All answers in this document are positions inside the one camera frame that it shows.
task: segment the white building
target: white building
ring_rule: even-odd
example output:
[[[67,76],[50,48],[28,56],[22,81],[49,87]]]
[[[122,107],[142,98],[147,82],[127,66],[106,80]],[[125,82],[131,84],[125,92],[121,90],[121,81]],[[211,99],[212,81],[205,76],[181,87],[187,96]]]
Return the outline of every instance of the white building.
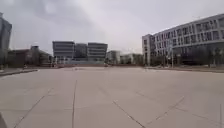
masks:
[[[192,49],[200,47],[211,49],[213,52],[218,48],[224,50],[224,14],[215,15],[187,24],[158,32],[154,35],[142,37],[144,60],[150,63],[152,50],[156,56],[171,57],[191,53]]]

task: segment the sky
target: sky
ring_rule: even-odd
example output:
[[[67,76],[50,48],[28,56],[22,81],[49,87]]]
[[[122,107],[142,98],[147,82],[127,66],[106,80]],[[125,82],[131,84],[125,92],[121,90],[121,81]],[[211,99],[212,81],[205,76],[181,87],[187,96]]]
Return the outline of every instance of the sky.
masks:
[[[141,53],[141,37],[224,13],[223,0],[0,0],[12,25],[10,49],[52,41],[101,42],[108,50]]]

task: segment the pavement joint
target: pavement joint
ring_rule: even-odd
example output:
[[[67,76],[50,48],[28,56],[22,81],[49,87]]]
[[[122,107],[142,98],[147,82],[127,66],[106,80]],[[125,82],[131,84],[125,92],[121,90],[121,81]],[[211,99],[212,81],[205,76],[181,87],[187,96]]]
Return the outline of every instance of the pavement joint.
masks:
[[[133,121],[135,121],[137,124],[139,124],[142,128],[145,128],[144,125],[142,125],[139,121],[137,121],[134,117],[132,117],[128,112],[126,112],[120,105],[118,105],[115,101],[113,103],[120,109],[122,110],[129,118],[131,118]]]
[[[173,106],[169,107],[169,109],[168,109],[166,112],[164,112],[163,114],[159,115],[158,117],[156,117],[155,120],[150,121],[150,122],[147,123],[146,125],[150,125],[150,124],[153,123],[154,121],[157,121],[157,120],[161,119],[162,117],[168,115],[168,113],[169,113],[171,110],[175,109],[175,107],[176,107],[178,104],[180,104],[183,100],[184,100],[184,97],[182,97],[176,104],[174,104]]]
[[[99,90],[101,90],[107,97],[111,99],[107,91],[105,91],[102,87],[98,86]],[[128,112],[126,112],[119,104],[116,103],[116,101],[112,100],[113,104],[117,106],[121,111],[123,111],[131,120],[139,124],[142,128],[145,128],[143,124],[141,124],[139,121],[137,121],[134,117],[132,117]]]
[[[204,117],[204,116],[200,116],[200,115],[191,113],[191,112],[189,112],[188,110],[180,109],[180,108],[177,108],[177,107],[174,107],[174,109],[177,109],[177,110],[180,110],[180,111],[182,111],[182,112],[188,113],[188,114],[190,114],[190,115],[192,115],[192,116],[196,116],[196,117],[199,117],[199,118],[208,120],[208,121],[212,122],[213,124],[215,124],[215,125],[217,125],[217,126],[220,126],[220,125],[219,125],[220,122],[218,122],[218,121],[211,120],[211,119],[209,119],[209,118],[207,118],[207,117]]]
[[[43,95],[33,106],[32,106],[32,108],[30,109],[30,110],[28,110],[28,112],[20,119],[20,121],[15,125],[15,127],[14,128],[17,128],[18,127],[18,125],[29,115],[29,113],[37,106],[37,104],[38,103],[40,103],[40,101],[45,97],[45,96],[47,96],[50,92],[51,92],[51,90],[52,90],[53,88],[51,88],[50,90],[48,90],[48,92],[45,94],[45,95]]]
[[[78,84],[78,80],[75,81],[75,86],[74,86],[74,96],[73,96],[73,104],[72,104],[72,128],[75,127],[75,124],[74,124],[74,120],[75,120],[75,92],[76,92],[76,87],[77,87],[77,84]]]

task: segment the paved ground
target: paved ground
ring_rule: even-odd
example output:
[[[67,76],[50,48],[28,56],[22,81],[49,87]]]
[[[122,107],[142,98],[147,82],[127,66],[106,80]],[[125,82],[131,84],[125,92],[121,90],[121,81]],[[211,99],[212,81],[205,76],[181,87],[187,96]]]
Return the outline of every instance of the paved ground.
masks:
[[[221,128],[224,74],[40,70],[0,78],[0,112],[8,128]]]

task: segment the distant building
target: distant building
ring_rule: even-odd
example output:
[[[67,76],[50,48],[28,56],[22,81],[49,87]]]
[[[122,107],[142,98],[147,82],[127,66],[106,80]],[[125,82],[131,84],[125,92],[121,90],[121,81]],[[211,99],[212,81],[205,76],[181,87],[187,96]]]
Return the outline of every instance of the distant building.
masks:
[[[31,46],[30,49],[18,49],[8,51],[8,65],[10,67],[28,66],[50,66],[52,55],[39,50],[38,46]]]
[[[108,63],[110,64],[120,64],[121,61],[120,51],[111,50],[107,52],[106,58]]]
[[[124,54],[121,55],[121,64],[128,64],[128,65],[143,65],[143,56],[142,54]]]
[[[88,60],[104,61],[106,58],[107,44],[88,43]]]
[[[5,63],[8,56],[12,25],[0,14],[0,65]]]
[[[57,60],[72,60],[75,56],[75,43],[73,41],[53,41],[53,53]]]
[[[144,61],[148,64],[152,64],[152,58],[160,58],[163,63],[173,58],[174,63],[223,64],[224,14],[148,34],[142,37],[142,43]]]
[[[87,44],[75,44],[75,60],[87,60]]]

